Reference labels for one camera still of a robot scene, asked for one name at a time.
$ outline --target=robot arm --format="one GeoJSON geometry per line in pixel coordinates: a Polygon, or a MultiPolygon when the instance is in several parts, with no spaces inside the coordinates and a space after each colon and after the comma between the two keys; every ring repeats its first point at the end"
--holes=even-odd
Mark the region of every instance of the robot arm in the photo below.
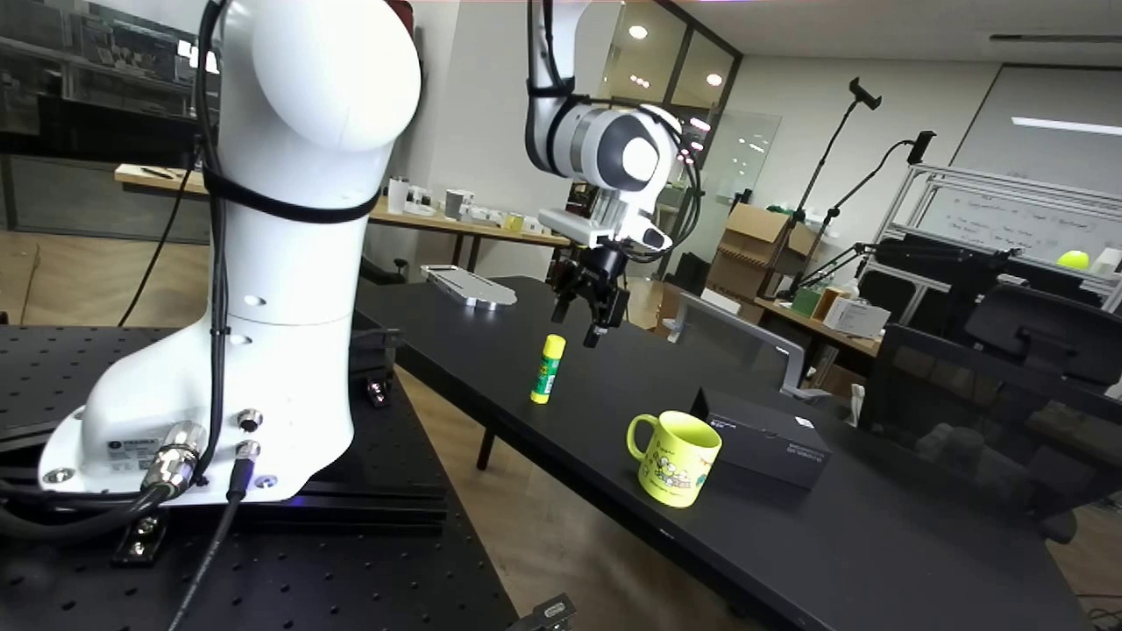
{"type": "Polygon", "coordinates": [[[535,169],[599,190],[588,216],[542,209],[542,223],[577,241],[576,261],[549,266],[554,319],[584,298],[591,347],[629,307],[621,276],[632,255],[672,246],[653,209],[672,169],[675,118],[660,107],[610,107],[576,96],[576,28],[588,0],[528,0],[528,111],[524,154],[535,169]]]}

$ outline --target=black table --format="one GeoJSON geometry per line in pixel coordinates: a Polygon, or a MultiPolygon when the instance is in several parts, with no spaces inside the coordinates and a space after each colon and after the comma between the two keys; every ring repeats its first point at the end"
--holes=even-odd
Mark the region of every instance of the black table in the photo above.
{"type": "MultiPolygon", "coordinates": [[[[3,449],[27,440],[41,417],[73,409],[103,369],[150,342],[162,332],[136,328],[0,328],[0,433],[17,433],[3,449]]],[[[514,611],[473,534],[447,480],[406,404],[370,409],[353,408],[357,458],[335,461],[375,488],[417,494],[417,512],[399,508],[399,521],[375,528],[265,528],[238,526],[221,548],[187,629],[479,629],[500,631],[514,611]],[[419,499],[439,492],[440,528],[417,534],[419,499]]],[[[0,629],[48,631],[148,631],[168,629],[188,574],[200,565],[215,518],[182,521],[172,512],[172,534],[154,567],[115,567],[107,541],[48,548],[0,541],[0,629]]]]}
{"type": "Polygon", "coordinates": [[[467,307],[430,284],[361,289],[357,312],[402,328],[399,366],[496,430],[562,484],[690,567],[733,608],[759,603],[793,629],[1087,629],[1034,526],[955,480],[784,400],[703,347],[618,328],[577,347],[576,305],[549,321],[549,291],[514,289],[513,307],[467,307]],[[542,332],[567,355],[549,408],[528,404],[542,332]],[[814,417],[835,454],[814,492],[751,474],[713,477],[695,508],[640,494],[624,425],[682,408],[699,387],[814,417]]]}

